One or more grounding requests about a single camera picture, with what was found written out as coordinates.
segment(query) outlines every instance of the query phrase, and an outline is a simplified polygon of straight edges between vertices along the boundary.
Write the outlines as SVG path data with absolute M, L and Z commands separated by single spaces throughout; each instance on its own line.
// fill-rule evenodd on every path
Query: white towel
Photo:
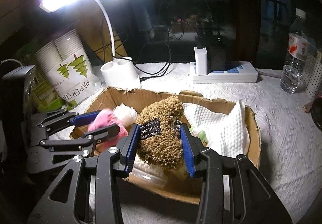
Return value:
M 184 114 L 192 127 L 206 133 L 207 147 L 223 156 L 247 154 L 249 134 L 244 123 L 245 106 L 238 101 L 229 115 L 215 113 L 193 103 L 183 103 Z M 224 208 L 230 210 L 229 178 L 224 176 Z

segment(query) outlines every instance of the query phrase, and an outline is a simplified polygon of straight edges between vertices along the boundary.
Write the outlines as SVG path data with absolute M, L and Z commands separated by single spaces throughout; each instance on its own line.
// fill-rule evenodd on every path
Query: pink plush object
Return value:
M 116 137 L 113 137 L 108 141 L 103 142 L 102 144 L 96 145 L 96 149 L 99 152 L 103 152 L 109 147 L 115 146 L 120 138 L 123 138 L 128 135 L 128 132 L 123 126 L 122 122 L 113 114 L 113 111 L 110 109 L 102 110 L 96 116 L 95 120 L 90 125 L 88 125 L 87 131 L 93 131 L 112 124 L 118 125 L 120 127 L 120 132 L 117 134 Z

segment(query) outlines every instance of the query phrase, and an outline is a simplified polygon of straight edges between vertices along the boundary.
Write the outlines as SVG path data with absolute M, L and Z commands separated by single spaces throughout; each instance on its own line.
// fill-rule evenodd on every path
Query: white perforated basket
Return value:
M 309 54 L 303 69 L 302 81 L 308 97 L 314 99 L 322 89 L 322 64 Z

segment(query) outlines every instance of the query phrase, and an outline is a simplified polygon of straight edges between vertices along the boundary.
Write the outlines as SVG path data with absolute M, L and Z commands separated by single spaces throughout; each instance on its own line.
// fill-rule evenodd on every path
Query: white charger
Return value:
M 208 53 L 206 48 L 198 49 L 194 47 L 194 55 L 196 58 L 196 74 L 207 75 L 208 74 Z

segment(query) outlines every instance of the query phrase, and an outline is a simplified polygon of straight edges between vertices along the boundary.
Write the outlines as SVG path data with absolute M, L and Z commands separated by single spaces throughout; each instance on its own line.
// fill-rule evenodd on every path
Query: brown cardboard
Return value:
M 133 107 L 138 113 L 141 112 L 148 105 L 167 98 L 173 95 L 166 92 L 152 92 L 149 90 L 135 89 L 132 91 L 123 91 L 115 88 L 107 88 L 100 94 L 97 99 L 92 102 L 87 112 L 101 110 L 104 108 L 114 109 L 121 103 Z M 209 110 L 217 113 L 229 114 L 234 107 L 234 102 L 217 99 L 209 100 L 204 98 L 201 94 L 191 91 L 182 91 L 178 95 L 181 102 L 189 102 L 201 105 Z M 186 118 L 182 119 L 183 123 L 189 123 Z M 247 153 L 248 158 L 259 168 L 260 163 L 260 137 L 258 133 L 257 124 L 254 118 L 254 113 L 250 107 L 246 106 L 245 110 L 245 124 L 250 136 L 250 147 Z M 80 127 L 73 131 L 72 136 L 78 138 L 83 132 L 86 132 L 87 127 Z M 162 197 L 175 199 L 182 202 L 199 204 L 201 194 L 201 179 L 187 178 L 184 182 L 180 181 L 172 173 L 166 172 L 168 176 L 168 183 L 162 188 L 149 186 L 146 182 L 140 182 L 137 178 L 127 179 L 129 182 L 149 190 L 153 193 L 159 194 Z

